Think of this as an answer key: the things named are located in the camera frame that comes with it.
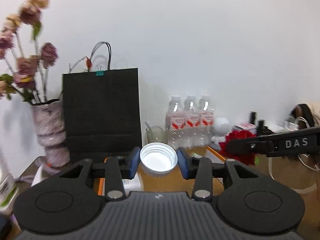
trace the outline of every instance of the orange rosebud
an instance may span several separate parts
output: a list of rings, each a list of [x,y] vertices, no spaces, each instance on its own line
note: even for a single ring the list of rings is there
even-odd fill
[[[91,60],[87,57],[87,60],[85,61],[85,64],[86,64],[86,66],[87,66],[87,69],[91,69],[91,67],[92,67],[92,62],[91,62]]]

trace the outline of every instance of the textured vase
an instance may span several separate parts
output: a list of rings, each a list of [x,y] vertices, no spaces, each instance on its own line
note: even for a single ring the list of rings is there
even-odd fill
[[[65,145],[61,100],[53,99],[31,108],[38,142],[44,146],[47,163],[54,168],[66,165],[70,161],[70,154]]]

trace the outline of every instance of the white bottle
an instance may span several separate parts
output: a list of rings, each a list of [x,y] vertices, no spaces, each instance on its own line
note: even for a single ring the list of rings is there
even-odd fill
[[[184,101],[184,113],[186,116],[185,147],[192,148],[196,146],[195,142],[198,141],[200,127],[200,115],[195,96],[187,96]]]
[[[168,128],[168,145],[173,149],[184,146],[184,132],[186,125],[184,110],[180,103],[180,97],[171,97],[166,115],[166,126]]]
[[[0,214],[7,216],[11,214],[17,195],[18,187],[0,153]]]
[[[201,139],[199,143],[201,146],[209,144],[211,140],[211,130],[213,125],[213,108],[210,102],[210,96],[204,95],[199,100],[200,113],[200,134]]]

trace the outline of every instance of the white wall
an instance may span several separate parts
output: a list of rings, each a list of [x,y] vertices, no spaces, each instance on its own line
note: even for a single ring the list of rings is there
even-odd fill
[[[0,21],[22,2],[0,0]],[[68,64],[106,40],[112,69],[139,68],[141,123],[163,124],[171,95],[210,94],[216,114],[232,123],[250,111],[279,122],[296,103],[320,101],[320,0],[51,0],[42,22],[40,43],[50,41],[59,54],[49,98],[59,94]],[[30,28],[20,32],[33,53]],[[3,99],[0,120],[0,147],[19,175],[43,154],[29,106],[18,96]]]

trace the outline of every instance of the bouquet of dried flowers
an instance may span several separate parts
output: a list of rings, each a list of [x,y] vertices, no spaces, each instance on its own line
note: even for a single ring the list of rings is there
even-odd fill
[[[0,32],[0,59],[3,59],[12,75],[0,75],[0,98],[5,94],[7,99],[11,99],[10,94],[20,94],[25,102],[30,105],[43,103],[47,101],[46,85],[48,80],[49,67],[53,66],[58,58],[56,48],[49,42],[45,43],[40,52],[38,49],[37,36],[41,32],[41,12],[42,9],[48,7],[49,0],[27,0],[25,1],[18,14],[10,14],[6,17],[6,21]],[[18,30],[21,24],[31,25],[32,41],[35,46],[35,55],[26,57],[23,53]],[[20,51],[18,57],[14,51],[14,38]],[[11,51],[15,61],[16,68],[13,68],[6,53]],[[41,85],[43,88],[43,99],[39,97],[37,85],[35,82],[35,74],[39,71],[41,76]]]

